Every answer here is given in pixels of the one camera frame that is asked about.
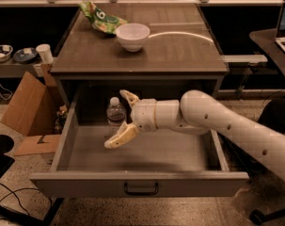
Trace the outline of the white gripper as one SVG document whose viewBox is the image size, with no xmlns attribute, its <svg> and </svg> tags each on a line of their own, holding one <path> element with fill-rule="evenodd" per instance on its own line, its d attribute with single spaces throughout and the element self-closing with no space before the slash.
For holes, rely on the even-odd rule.
<svg viewBox="0 0 285 226">
<path fill-rule="evenodd" d="M 104 147 L 107 149 L 116 149 L 129 141 L 133 140 L 140 132 L 154 132 L 157 130 L 155 123 L 155 99 L 140 100 L 138 96 L 126 89 L 119 91 L 122 98 L 124 98 L 130 108 L 132 123 L 122 123 L 118 131 L 109 138 Z"/>
</svg>

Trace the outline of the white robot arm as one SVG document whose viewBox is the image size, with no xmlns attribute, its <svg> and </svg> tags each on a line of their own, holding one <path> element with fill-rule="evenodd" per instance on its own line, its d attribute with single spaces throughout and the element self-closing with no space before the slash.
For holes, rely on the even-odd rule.
<svg viewBox="0 0 285 226">
<path fill-rule="evenodd" d="M 189 90 L 180 100 L 140 99 L 128 90 L 120 95 L 131 108 L 131 123 L 123 123 L 104 146 L 115 149 L 140 133 L 169 129 L 202 135 L 208 130 L 228 138 L 285 182 L 285 135 L 243 117 L 212 96 Z"/>
</svg>

